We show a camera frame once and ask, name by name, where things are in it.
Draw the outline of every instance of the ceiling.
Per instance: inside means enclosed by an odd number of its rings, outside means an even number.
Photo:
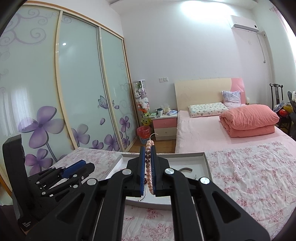
[[[172,1],[186,1],[186,0],[106,0],[110,6],[119,14],[122,15],[129,10],[143,7],[148,4],[157,2],[172,2]],[[204,0],[215,1],[227,4],[232,4],[246,9],[253,9],[257,5],[257,0]]]

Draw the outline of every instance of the headboard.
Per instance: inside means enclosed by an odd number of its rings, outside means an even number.
[[[241,91],[241,102],[246,103],[242,78],[188,80],[175,83],[178,111],[193,104],[223,102],[221,91]]]

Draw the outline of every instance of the pink drawer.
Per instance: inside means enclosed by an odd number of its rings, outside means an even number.
[[[153,120],[154,128],[177,127],[177,118]]]

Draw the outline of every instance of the white wall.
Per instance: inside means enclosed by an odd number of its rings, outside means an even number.
[[[269,104],[267,49],[255,33],[232,30],[229,15],[254,18],[250,10],[217,2],[155,3],[121,16],[132,81],[146,79],[151,110],[176,108],[174,82],[242,77],[253,103]],[[168,77],[168,83],[158,78]]]
[[[123,36],[120,16],[105,0],[44,0],[81,13]]]
[[[294,91],[296,88],[295,59],[286,30],[272,7],[270,1],[259,0],[252,11],[260,31],[266,32],[265,41],[271,59],[273,82],[284,86],[284,99],[288,101],[287,91]]]

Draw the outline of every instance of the silver screw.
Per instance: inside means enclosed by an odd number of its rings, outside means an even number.
[[[123,175],[130,175],[131,174],[131,169],[123,169],[122,174]]]
[[[166,174],[172,175],[174,172],[175,172],[174,169],[171,169],[171,168],[165,169]]]
[[[96,179],[94,178],[90,178],[86,181],[86,183],[90,186],[95,185],[96,184]]]
[[[207,177],[202,177],[202,178],[200,179],[200,182],[201,182],[202,184],[209,184],[209,183],[210,183],[210,180],[209,180]]]

